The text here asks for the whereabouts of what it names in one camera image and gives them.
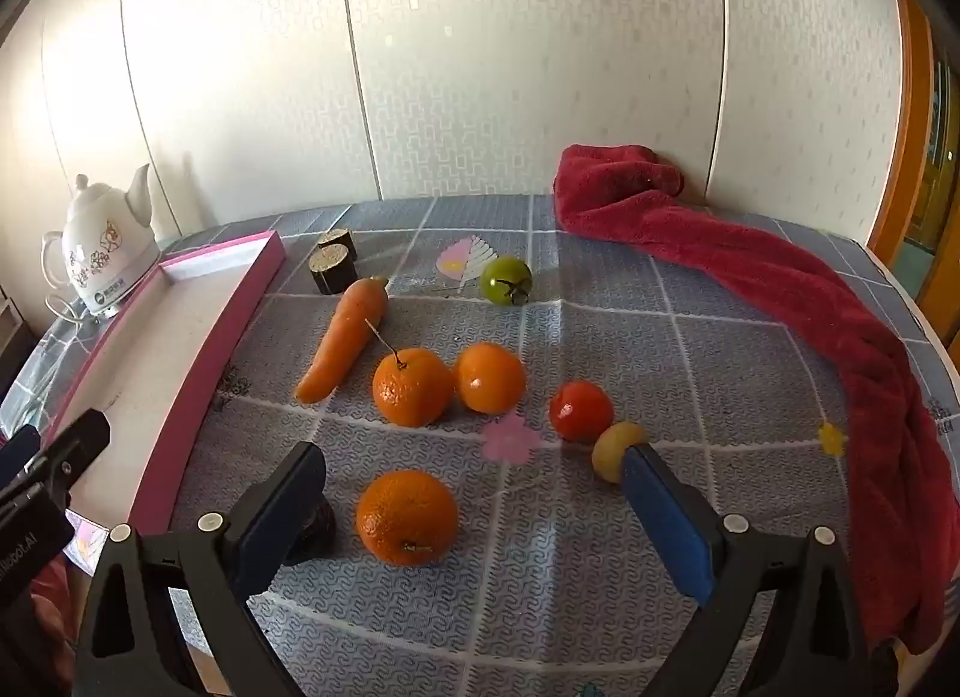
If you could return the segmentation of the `dark eggplant chunk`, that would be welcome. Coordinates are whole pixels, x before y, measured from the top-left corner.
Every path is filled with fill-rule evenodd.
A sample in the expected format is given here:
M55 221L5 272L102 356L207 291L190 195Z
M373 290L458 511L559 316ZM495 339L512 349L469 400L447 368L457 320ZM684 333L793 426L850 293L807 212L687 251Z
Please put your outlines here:
M347 227L334 227L331 231L325 231L320 234L316 241L317 248L331 247L331 245L342 245L347 248L348 257L356 259L356 248L353 242L352 232Z
M343 244L314 248L308 259L308 270L317 291L325 296L345 293L358 280L353 254Z

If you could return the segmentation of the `orange wooden door frame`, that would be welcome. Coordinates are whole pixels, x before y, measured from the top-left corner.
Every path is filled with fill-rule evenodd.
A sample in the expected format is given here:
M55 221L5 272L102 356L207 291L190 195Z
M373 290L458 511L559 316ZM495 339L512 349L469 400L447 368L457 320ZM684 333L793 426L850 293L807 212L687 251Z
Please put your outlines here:
M918 0L896 0L901 99L893 160L869 250L919 263L918 304L934 333L958 333L958 68L935 45Z

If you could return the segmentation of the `red towel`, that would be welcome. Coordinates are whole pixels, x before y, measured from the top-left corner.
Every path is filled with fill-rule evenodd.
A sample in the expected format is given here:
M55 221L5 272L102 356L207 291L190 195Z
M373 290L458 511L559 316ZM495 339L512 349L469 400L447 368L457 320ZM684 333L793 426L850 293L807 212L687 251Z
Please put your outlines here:
M683 206L685 177L641 145L571 145L553 182L565 231L701 271L794 330L848 404L851 572L869 644L939 640L958 566L958 502L905 344L835 271L770 232Z

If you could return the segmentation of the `dark eggplant chunk front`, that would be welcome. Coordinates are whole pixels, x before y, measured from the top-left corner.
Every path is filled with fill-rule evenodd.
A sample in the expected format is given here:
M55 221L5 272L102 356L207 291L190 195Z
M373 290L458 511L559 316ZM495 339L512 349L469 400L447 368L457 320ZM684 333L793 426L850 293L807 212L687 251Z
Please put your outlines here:
M345 293L358 280L353 254L343 244L314 248L308 259L308 270L317 291L325 296Z

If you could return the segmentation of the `green tomato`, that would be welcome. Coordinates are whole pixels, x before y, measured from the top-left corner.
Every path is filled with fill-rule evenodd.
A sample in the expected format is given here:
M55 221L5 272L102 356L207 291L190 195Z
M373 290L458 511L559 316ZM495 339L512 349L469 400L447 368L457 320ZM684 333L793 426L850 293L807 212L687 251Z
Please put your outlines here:
M498 257L483 268L480 293L491 304L521 307L530 298L532 283L532 270L524 260Z

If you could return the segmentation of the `pink-rimmed white tray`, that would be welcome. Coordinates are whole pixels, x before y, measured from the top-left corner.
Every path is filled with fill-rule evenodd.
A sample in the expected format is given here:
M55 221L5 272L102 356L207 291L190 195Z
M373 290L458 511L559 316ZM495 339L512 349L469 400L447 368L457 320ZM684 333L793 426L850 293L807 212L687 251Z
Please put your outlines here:
M185 466L233 349L277 271L274 231L184 252L153 268L73 377L50 433L89 408L110 442L71 488L65 555L96 572L109 530L169 527Z

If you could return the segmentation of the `white floral ceramic kettle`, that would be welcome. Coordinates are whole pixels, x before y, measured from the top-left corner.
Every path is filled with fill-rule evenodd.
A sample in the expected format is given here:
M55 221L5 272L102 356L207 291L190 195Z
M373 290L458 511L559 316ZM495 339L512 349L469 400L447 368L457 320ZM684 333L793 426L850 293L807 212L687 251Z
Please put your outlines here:
M127 190L78 174L65 226L43 236L44 280L71 287L92 316L121 304L160 259L148 174L148 164L135 170Z

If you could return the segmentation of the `grey patterned tablecloth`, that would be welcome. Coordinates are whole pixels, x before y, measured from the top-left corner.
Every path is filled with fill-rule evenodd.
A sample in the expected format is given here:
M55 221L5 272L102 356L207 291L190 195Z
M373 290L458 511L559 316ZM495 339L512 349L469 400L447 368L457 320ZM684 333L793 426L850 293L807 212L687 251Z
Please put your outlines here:
M905 344L957 497L952 374L874 257L788 221L718 220L815 255ZM296 385L343 294L320 294L308 270L317 238L334 227L352 232L358 280L387 280L377 330L389 343L431 349L452 375L467 346L500 344L526 369L521 403L500 416L475 413L454 388L438 421L395 426L371 396L387 354L374 335L327 398L299 403ZM229 512L297 443L322 450L334 550L281 564L270 587L247 599L298 695L649 695L697 603L674 587L622 481L592 470L596 442L553 431L548 406L570 380L599 385L613 424L643 427L644 443L719 515L788 536L832 528L853 582L838 372L708 275L565 231L551 201L535 197L361 203L324 209L296 229L277 218L233 224L179 242L164 261L263 231L280 236L285 262L226 362L163 533ZM521 307L480 293L483 268L498 257L532 270ZM31 424L44 447L57 437L50 424L112 320L37 349L3 399L5 434ZM454 495L459 531L438 562L389 566L359 539L361 494L395 470L424 471ZM853 591L861 619L854 582ZM739 692L773 599L755 598L715 692Z

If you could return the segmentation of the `smooth orange mandarin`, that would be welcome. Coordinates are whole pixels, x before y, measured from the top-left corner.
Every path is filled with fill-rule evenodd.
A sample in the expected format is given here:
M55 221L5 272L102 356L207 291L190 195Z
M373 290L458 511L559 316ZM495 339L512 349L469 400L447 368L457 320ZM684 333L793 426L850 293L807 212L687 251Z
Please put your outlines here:
M524 364L496 343L467 346L455 361L454 378L467 410L489 416L514 410L526 393Z

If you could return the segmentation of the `dark wrinkled passion fruit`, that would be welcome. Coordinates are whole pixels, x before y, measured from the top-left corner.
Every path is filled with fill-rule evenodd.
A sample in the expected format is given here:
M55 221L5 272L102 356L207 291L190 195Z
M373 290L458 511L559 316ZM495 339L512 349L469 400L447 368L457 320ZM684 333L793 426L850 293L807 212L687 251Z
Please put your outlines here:
M325 559L334 550L337 538L337 520L329 500L321 497L308 523L299 530L295 541L285 555L283 564L297 566L308 560Z

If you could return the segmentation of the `orange with long stem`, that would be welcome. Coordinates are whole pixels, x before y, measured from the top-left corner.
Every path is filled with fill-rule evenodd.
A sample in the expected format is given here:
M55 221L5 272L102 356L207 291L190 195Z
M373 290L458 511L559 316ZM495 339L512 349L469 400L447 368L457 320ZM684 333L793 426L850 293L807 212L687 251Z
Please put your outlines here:
M454 375L438 354L428 348L397 349L371 320L364 320L387 349L371 383L374 406L387 422L420 429L443 416L454 398Z

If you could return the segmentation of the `small yellow potato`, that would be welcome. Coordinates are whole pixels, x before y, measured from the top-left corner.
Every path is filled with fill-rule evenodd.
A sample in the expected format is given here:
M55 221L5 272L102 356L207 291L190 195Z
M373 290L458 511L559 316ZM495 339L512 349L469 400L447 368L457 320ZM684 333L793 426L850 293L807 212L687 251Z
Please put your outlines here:
M592 470L602 481L619 484L622 481L622 465L626 450L646 442L646 432L635 422L615 422L597 438L590 463Z

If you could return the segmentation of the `red tomato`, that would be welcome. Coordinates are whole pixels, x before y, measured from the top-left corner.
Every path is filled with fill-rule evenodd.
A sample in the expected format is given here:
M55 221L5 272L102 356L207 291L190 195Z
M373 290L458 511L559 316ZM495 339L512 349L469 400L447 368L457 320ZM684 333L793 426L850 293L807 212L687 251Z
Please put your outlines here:
M551 427L563 440L594 443L613 424L613 404L607 393L589 380L563 383L551 397Z

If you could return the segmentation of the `orange carrot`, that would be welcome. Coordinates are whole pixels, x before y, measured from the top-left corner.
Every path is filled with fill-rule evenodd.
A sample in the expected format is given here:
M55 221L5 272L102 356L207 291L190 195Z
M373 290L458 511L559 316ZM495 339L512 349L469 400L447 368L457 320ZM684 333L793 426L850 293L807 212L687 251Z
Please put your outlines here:
M386 278L361 278L342 294L308 371L296 385L299 403L319 403L345 380L373 339L371 326L377 328L386 315L386 286Z

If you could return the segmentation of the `large textured orange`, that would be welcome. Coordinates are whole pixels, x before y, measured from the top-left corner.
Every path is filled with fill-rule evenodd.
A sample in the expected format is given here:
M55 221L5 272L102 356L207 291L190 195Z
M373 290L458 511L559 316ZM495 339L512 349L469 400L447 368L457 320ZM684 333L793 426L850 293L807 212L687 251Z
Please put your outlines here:
M420 567L443 559L459 531L459 507L443 482L420 470L395 470L371 482L358 500L355 527L376 559Z

